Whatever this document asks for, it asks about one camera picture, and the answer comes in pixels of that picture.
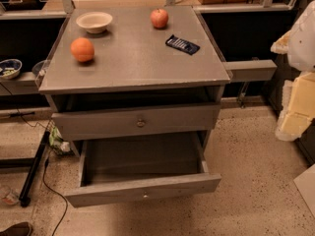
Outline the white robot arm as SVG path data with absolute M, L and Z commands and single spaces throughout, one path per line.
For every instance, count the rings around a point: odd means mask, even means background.
M 285 54 L 290 67 L 300 71 L 283 85 L 283 110 L 276 137 L 291 142 L 315 119 L 315 1 L 308 4 L 292 28 L 273 43 L 271 51 Z

